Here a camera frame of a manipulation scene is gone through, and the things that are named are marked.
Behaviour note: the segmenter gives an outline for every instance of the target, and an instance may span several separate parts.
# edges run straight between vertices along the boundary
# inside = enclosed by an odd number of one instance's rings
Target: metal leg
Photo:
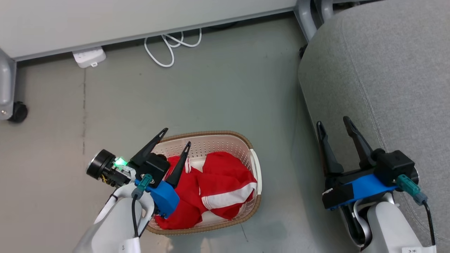
[[[16,62],[0,49],[0,120],[13,115]]]
[[[316,6],[320,12],[322,22],[325,23],[325,21],[327,21],[334,15],[333,0],[317,0]]]
[[[311,16],[311,0],[297,0],[294,13],[300,24],[300,28],[305,35],[306,41],[309,43],[317,31]]]

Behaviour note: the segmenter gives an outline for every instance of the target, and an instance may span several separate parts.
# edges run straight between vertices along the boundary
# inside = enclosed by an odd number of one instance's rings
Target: gray ottoman
[[[387,0],[334,16],[309,43],[298,79],[312,122],[324,123],[346,170],[359,159],[343,116],[372,148],[416,162],[437,249],[450,252],[450,1]],[[425,209],[404,193],[395,198],[430,246]]]

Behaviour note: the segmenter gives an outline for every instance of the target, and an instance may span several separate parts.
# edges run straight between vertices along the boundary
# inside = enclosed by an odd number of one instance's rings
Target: camera lens
[[[102,175],[103,170],[111,170],[115,158],[115,155],[103,149],[88,164],[86,174],[98,179]]]

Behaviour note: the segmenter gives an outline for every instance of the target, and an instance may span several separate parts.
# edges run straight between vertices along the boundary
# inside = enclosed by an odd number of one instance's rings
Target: black wheel
[[[14,102],[13,115],[8,119],[10,122],[22,123],[28,116],[28,108],[22,102]]]
[[[300,59],[303,58],[303,54],[305,53],[306,47],[308,46],[308,44],[304,45],[303,47],[300,48],[299,50],[299,54],[300,54]]]

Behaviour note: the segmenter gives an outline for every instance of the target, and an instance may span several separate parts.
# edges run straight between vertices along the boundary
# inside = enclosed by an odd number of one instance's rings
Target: basket handle
[[[257,186],[256,190],[258,192],[258,195],[261,195],[262,192],[262,175],[261,175],[261,166],[259,165],[259,159],[256,155],[256,152],[253,149],[250,149],[250,160],[253,164],[253,175],[256,176]]]

